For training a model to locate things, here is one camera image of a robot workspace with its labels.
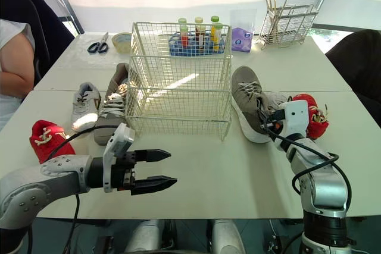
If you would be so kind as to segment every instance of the white wire basket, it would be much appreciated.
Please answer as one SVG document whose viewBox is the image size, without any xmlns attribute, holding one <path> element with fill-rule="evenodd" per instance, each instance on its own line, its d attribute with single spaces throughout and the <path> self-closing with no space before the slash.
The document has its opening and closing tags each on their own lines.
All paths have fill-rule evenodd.
<svg viewBox="0 0 381 254">
<path fill-rule="evenodd" d="M 267 10 L 259 41 L 266 45 L 290 46 L 303 43 L 318 11 L 313 4 L 278 7 Z"/>
<path fill-rule="evenodd" d="M 137 134 L 209 134 L 224 139 L 230 127 L 230 27 L 224 26 L 221 53 L 171 56 L 168 41 L 179 27 L 134 23 L 126 120 Z"/>
<path fill-rule="evenodd" d="M 231 54 L 231 29 L 228 25 L 222 25 L 218 44 L 213 43 L 210 35 L 211 24 L 185 24 L 188 28 L 189 47 L 182 49 L 180 42 L 179 23 L 133 23 L 132 51 L 135 55 L 152 56 L 213 56 L 216 58 L 229 57 Z M 202 26 L 205 31 L 203 49 L 195 45 L 196 26 Z"/>
</svg>

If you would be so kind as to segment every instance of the shoe sole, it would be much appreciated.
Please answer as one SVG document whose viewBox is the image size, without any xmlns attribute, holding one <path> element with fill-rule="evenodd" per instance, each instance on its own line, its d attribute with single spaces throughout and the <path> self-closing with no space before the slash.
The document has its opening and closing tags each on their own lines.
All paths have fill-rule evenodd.
<svg viewBox="0 0 381 254">
<path fill-rule="evenodd" d="M 268 137 L 268 135 L 258 133 L 250 126 L 249 122 L 246 120 L 246 117 L 244 116 L 241 109 L 238 107 L 238 104 L 234 100 L 234 97 L 232 97 L 232 105 L 238 114 L 239 124 L 241 125 L 242 133 L 249 141 L 254 143 L 267 143 L 271 140 L 271 138 Z"/>
</svg>

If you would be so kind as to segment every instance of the black chair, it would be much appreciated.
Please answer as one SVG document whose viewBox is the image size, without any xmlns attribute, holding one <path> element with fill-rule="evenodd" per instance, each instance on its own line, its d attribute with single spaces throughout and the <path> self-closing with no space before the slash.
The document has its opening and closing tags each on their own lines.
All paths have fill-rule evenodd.
<svg viewBox="0 0 381 254">
<path fill-rule="evenodd" d="M 0 18 L 28 23 L 35 39 L 35 85 L 51 66 L 49 51 L 43 34 L 39 14 L 31 0 L 0 0 Z"/>
<path fill-rule="evenodd" d="M 373 119 L 381 127 L 381 34 L 361 30 L 326 53 Z"/>
<path fill-rule="evenodd" d="M 46 46 L 51 60 L 49 65 L 41 66 L 40 68 L 48 71 L 71 41 L 73 41 L 74 36 L 67 30 L 66 26 L 44 0 L 31 1 L 39 14 L 43 35 L 46 39 Z"/>
</svg>

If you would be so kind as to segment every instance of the shoelace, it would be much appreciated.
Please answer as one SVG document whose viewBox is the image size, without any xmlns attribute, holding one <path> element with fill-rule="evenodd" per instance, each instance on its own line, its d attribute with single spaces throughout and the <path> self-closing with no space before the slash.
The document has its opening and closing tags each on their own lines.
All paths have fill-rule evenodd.
<svg viewBox="0 0 381 254">
<path fill-rule="evenodd" d="M 254 94 L 262 92 L 262 88 L 257 81 L 251 83 L 238 83 L 238 85 L 241 87 L 239 90 L 245 92 L 249 96 L 249 99 L 251 99 Z"/>
<path fill-rule="evenodd" d="M 50 141 L 50 139 L 52 139 L 52 136 L 49 134 L 50 131 L 51 131 L 50 129 L 46 130 L 46 127 L 43 128 L 42 135 L 38 136 L 42 139 L 42 141 L 35 140 L 35 143 L 37 144 L 37 146 L 40 146 L 41 144 L 46 144 Z"/>
<path fill-rule="evenodd" d="M 74 105 L 77 107 L 77 111 L 78 112 L 81 112 L 82 109 L 86 106 L 86 103 L 88 102 L 88 96 L 89 94 L 85 94 L 83 96 L 81 96 L 80 98 L 77 98 L 77 102 L 74 103 Z"/>
<path fill-rule="evenodd" d="M 321 109 L 318 109 L 317 106 L 314 106 L 314 105 L 310 106 L 310 109 L 317 111 L 317 114 L 312 115 L 313 121 L 323 123 L 328 120 L 328 108 L 326 104 L 325 106 L 326 106 L 326 115 L 324 115 L 323 111 Z"/>
<path fill-rule="evenodd" d="M 118 86 L 117 92 L 112 93 L 105 100 L 103 107 L 99 111 L 100 117 L 106 117 L 108 114 L 114 114 L 118 117 L 124 116 L 126 104 L 127 84 L 123 83 Z"/>
</svg>

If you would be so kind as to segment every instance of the white table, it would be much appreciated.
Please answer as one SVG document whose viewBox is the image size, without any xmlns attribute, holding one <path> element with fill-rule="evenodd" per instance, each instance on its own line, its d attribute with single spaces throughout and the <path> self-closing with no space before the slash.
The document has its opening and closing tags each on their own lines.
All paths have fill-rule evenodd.
<svg viewBox="0 0 381 254">
<path fill-rule="evenodd" d="M 89 55 L 87 47 L 101 36 L 101 33 L 89 33 L 75 38 L 35 90 L 75 91 L 84 81 L 91 81 L 99 90 L 107 90 L 115 66 L 129 62 L 129 57 L 116 52 L 111 36 L 106 54 Z M 241 65 L 256 72 L 264 90 L 351 90 L 311 37 L 307 37 L 303 45 L 288 48 L 268 46 L 262 51 L 255 45 L 249 54 L 233 52 L 233 70 Z"/>
<path fill-rule="evenodd" d="M 381 198 L 381 129 L 352 92 L 311 92 L 329 107 L 330 126 L 317 144 L 340 155 L 338 164 L 353 189 L 349 216 L 379 215 Z M 29 144 L 35 121 L 45 119 L 70 130 L 73 92 L 33 91 L 0 132 L 0 177 L 17 168 L 38 165 Z M 92 134 L 73 141 L 78 154 L 101 156 Z M 128 191 L 81 195 L 79 218 L 300 218 L 299 196 L 291 188 L 291 171 L 274 144 L 255 144 L 241 132 L 236 113 L 222 142 L 217 136 L 147 135 L 133 149 L 160 148 L 172 157 L 138 163 L 137 178 L 168 175 L 178 182 L 162 192 L 131 197 Z M 40 217 L 72 218 L 75 198 L 60 199 Z"/>
</svg>

